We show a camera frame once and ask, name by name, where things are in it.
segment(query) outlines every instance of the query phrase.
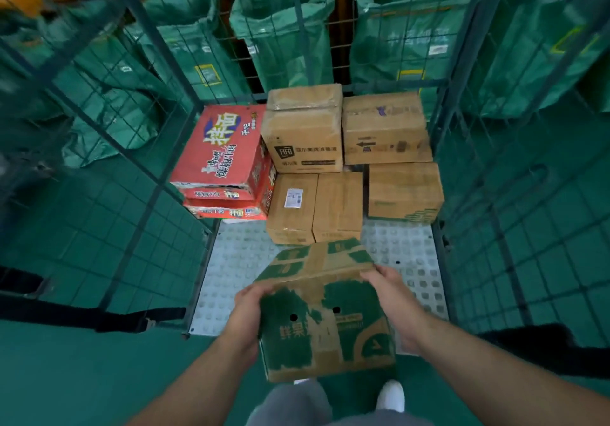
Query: person's left hand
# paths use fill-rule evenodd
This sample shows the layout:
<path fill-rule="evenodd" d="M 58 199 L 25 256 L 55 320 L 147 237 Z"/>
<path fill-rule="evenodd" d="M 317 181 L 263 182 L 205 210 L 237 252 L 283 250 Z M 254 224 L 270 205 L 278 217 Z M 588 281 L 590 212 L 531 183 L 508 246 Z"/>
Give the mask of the person's left hand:
<path fill-rule="evenodd" d="M 272 285 L 259 281 L 242 289 L 235 295 L 235 307 L 221 337 L 232 350 L 240 353 L 248 363 L 256 361 L 258 355 L 258 332 L 261 324 L 261 298 L 271 292 Z"/>

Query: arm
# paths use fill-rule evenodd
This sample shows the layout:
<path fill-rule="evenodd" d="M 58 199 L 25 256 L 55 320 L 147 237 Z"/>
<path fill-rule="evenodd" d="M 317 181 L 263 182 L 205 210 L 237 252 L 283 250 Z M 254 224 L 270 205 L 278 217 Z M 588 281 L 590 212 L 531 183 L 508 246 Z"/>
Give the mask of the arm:
<path fill-rule="evenodd" d="M 259 301 L 269 291 L 263 284 L 240 291 L 222 334 L 128 425 L 222 425 L 242 376 L 256 361 L 261 321 Z"/>
<path fill-rule="evenodd" d="M 610 400 L 426 313 L 390 267 L 362 274 L 403 346 L 427 360 L 487 426 L 601 426 Z"/>

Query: white plastic pallet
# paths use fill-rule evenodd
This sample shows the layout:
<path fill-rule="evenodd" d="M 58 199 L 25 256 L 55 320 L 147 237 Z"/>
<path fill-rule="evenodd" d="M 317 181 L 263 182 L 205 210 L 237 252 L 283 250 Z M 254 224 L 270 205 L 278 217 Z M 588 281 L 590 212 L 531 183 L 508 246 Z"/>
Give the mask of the white plastic pallet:
<path fill-rule="evenodd" d="M 448 318 L 429 225 L 365 219 L 361 242 L 377 264 L 400 271 L 404 282 L 428 311 Z M 252 283 L 285 248 L 271 242 L 263 220 L 223 222 L 212 249 L 190 333 L 218 336 L 233 310 L 235 294 Z M 404 353 L 400 347 L 396 351 Z"/>

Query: barcode sticker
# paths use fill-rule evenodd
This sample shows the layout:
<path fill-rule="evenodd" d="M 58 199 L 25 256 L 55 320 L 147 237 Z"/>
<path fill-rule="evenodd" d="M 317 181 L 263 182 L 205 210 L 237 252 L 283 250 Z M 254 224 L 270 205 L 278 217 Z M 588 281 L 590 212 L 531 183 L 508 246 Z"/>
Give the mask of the barcode sticker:
<path fill-rule="evenodd" d="M 428 49 L 428 55 L 440 55 L 441 53 L 447 53 L 449 48 L 448 44 L 444 45 L 431 45 Z"/>
<path fill-rule="evenodd" d="M 286 193 L 286 202 L 284 207 L 301 207 L 301 201 L 303 199 L 303 190 L 300 188 L 289 188 Z"/>

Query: black strap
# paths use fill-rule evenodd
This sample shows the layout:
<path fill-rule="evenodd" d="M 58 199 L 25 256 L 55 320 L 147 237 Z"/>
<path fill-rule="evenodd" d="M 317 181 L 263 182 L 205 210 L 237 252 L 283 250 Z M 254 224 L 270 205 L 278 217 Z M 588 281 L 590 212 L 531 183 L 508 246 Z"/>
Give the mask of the black strap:
<path fill-rule="evenodd" d="M 38 291 L 42 282 L 43 278 L 40 275 L 0 266 L 0 291 L 33 294 Z"/>
<path fill-rule="evenodd" d="M 559 323 L 478 336 L 558 375 L 610 379 L 610 348 L 577 347 L 570 330 Z"/>
<path fill-rule="evenodd" d="M 130 314 L 73 307 L 24 297 L 0 295 L 0 319 L 55 327 L 88 328 L 98 333 L 141 333 L 154 322 L 183 319 L 185 307 L 163 307 Z"/>

